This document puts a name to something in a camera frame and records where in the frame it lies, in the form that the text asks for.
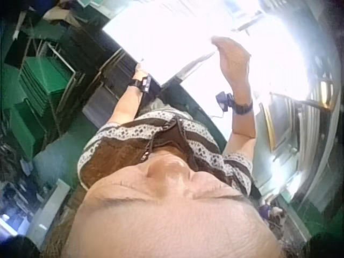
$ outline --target black wrist strap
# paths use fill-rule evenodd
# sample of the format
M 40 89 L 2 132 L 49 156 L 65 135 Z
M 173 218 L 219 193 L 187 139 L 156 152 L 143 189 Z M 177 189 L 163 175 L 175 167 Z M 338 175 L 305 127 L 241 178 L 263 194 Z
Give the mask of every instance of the black wrist strap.
M 137 79 L 132 79 L 129 83 L 129 86 L 135 86 L 140 89 L 141 92 L 148 93 L 149 87 L 151 86 L 151 80 L 152 78 L 148 75 L 144 78 L 142 78 L 142 81 L 139 81 Z
M 244 115 L 251 112 L 253 101 L 249 105 L 239 105 L 234 101 L 232 94 L 225 94 L 223 91 L 216 95 L 217 103 L 223 112 L 227 112 L 228 108 L 232 108 L 236 114 Z

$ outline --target white paper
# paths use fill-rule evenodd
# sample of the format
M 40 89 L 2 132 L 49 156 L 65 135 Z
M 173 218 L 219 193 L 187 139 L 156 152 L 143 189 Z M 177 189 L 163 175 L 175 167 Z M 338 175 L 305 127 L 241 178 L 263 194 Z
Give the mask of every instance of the white paper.
M 230 33 L 223 0 L 156 0 L 137 3 L 103 30 L 160 85 L 200 56 L 215 50 L 210 38 Z

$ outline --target brown and white striped shirt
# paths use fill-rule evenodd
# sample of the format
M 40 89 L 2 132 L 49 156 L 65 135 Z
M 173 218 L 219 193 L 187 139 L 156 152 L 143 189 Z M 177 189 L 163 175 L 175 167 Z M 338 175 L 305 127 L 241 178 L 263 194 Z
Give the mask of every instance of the brown and white striped shirt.
M 99 179 L 145 161 L 154 148 L 173 146 L 194 171 L 207 171 L 248 196 L 252 163 L 241 153 L 221 155 L 207 128 L 182 113 L 156 110 L 134 121 L 108 123 L 87 143 L 78 162 L 81 185 L 88 190 Z

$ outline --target eyebrow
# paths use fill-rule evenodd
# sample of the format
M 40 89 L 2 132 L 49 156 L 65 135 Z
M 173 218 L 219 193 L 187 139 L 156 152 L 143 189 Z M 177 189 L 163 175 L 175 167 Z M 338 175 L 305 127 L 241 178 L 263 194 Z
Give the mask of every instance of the eyebrow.
M 219 196 L 219 197 L 202 197 L 196 198 L 195 200 L 214 200 L 214 199 L 227 199 L 234 200 L 236 202 L 246 203 L 250 206 L 253 206 L 252 202 L 243 195 L 228 195 L 228 196 Z M 113 207 L 113 206 L 122 206 L 133 203 L 154 203 L 154 200 L 142 199 L 142 198 L 105 198 L 102 199 L 104 207 Z

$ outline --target stacked trays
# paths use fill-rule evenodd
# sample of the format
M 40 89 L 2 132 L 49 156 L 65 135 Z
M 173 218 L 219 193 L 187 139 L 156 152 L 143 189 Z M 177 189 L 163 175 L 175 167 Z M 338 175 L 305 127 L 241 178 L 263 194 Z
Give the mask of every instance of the stacked trays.
M 11 131 L 17 138 L 26 158 L 31 160 L 42 149 L 45 130 L 25 101 L 15 104 L 10 112 Z
M 67 68 L 54 58 L 25 60 L 19 81 L 43 124 L 54 124 L 52 110 L 56 110 L 70 77 Z

